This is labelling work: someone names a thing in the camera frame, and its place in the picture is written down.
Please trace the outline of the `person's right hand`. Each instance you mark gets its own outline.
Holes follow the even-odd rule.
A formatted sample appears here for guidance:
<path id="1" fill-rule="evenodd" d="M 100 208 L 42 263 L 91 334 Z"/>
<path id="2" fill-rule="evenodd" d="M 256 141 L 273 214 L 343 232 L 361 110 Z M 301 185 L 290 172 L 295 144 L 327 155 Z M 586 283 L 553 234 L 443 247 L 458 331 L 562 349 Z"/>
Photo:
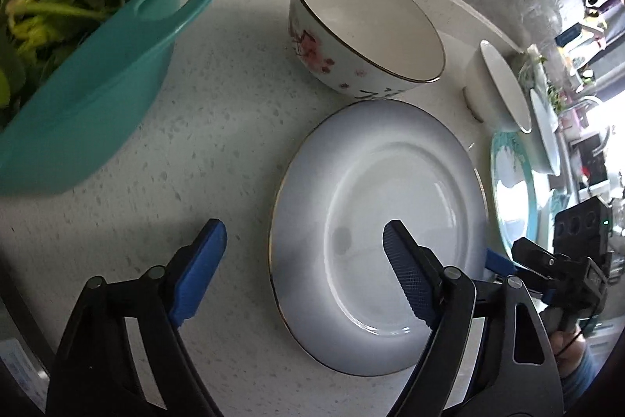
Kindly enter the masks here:
<path id="1" fill-rule="evenodd" d="M 555 331 L 549 340 L 562 379 L 570 377 L 594 379 L 596 366 L 579 326 L 573 331 Z"/>

